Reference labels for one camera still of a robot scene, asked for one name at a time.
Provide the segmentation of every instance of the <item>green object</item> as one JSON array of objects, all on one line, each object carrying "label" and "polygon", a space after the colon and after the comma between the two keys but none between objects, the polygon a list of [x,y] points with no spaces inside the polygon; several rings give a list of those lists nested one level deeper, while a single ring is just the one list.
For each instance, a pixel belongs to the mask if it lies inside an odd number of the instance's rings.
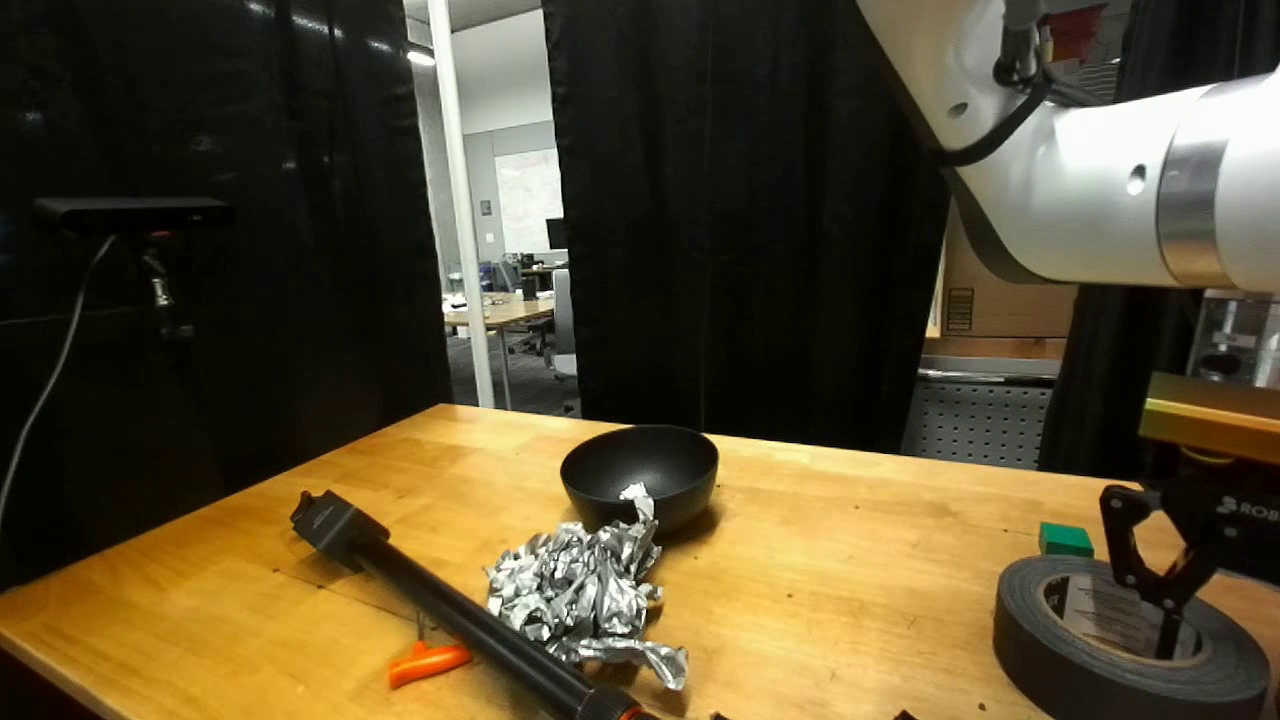
[{"label": "green object", "polygon": [[1087,534],[1074,526],[1038,526],[1038,557],[1092,557]]}]

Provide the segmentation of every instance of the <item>power cord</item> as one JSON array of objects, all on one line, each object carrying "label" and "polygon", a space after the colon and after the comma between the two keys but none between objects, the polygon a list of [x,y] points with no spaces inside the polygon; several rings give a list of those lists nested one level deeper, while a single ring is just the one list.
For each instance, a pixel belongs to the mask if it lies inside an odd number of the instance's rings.
[{"label": "power cord", "polygon": [[51,373],[47,373],[47,382],[45,382],[45,387],[38,387],[27,420],[23,420],[23,430],[16,431],[16,445],[11,445],[11,451],[9,451],[9,470],[2,470],[2,479],[0,479],[0,528],[2,528],[2,516],[9,516],[9,494],[11,494],[11,479],[16,479],[16,464],[23,461],[27,437],[31,437],[31,430],[35,430],[35,420],[38,420],[38,411],[45,411],[57,382],[59,382],[65,370],[66,370],[66,356],[73,356],[73,345],[74,345],[74,333],[78,333],[78,315],[83,315],[83,299],[88,299],[90,271],[96,271],[96,265],[101,265],[111,249],[117,249],[117,237],[109,237],[109,242],[90,254],[90,260],[88,260],[88,267],[83,267],[83,279],[78,279],[78,293],[74,293],[74,305],[73,305],[73,321],[66,321],[66,333],[65,333],[65,348],[57,352],[57,363],[51,363]]}]

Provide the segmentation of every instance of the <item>wooden table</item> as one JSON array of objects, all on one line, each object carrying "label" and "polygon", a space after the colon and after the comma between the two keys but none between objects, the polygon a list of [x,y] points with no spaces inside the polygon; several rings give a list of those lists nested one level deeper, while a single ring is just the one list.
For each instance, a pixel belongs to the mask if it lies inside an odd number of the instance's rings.
[{"label": "wooden table", "polygon": [[[109,715],[531,715],[495,670],[387,692],[410,610],[291,538],[299,494],[341,494],[466,596],[570,516],[557,470],[604,423],[433,410],[332,456],[0,596],[0,650]],[[1078,476],[800,445],[718,445],[716,528],[669,550],[651,639],[693,655],[713,715],[1037,715],[990,655],[990,594],[1037,526],[1087,526]],[[1280,661],[1274,587],[1204,594]]]},{"label": "wooden table", "polygon": [[[498,297],[490,305],[484,305],[484,333],[495,336],[495,352],[498,352],[498,382],[502,382],[502,405],[510,410],[510,363],[507,363],[507,333],[528,330],[528,325],[545,325],[557,315],[557,297]],[[442,312],[442,330],[466,330],[466,312],[463,309],[449,309]]]}]

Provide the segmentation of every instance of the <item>metal scrap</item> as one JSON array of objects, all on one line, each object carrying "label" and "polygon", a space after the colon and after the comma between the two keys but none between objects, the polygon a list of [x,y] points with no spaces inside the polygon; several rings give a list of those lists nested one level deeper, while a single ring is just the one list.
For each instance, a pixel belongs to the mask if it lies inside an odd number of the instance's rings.
[{"label": "metal scrap", "polygon": [[487,613],[562,664],[648,664],[669,692],[684,692],[684,650],[644,639],[662,606],[648,579],[661,560],[651,498],[630,483],[623,501],[637,503],[637,526],[559,526],[502,551],[487,567]]}]

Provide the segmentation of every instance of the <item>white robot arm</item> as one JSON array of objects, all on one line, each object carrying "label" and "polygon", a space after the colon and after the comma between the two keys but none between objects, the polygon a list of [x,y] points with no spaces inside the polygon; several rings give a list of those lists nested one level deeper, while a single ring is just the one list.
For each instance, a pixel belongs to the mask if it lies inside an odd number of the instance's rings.
[{"label": "white robot arm", "polygon": [[1037,59],[1087,0],[855,10],[1014,271],[1280,293],[1280,71],[1078,107]]}]

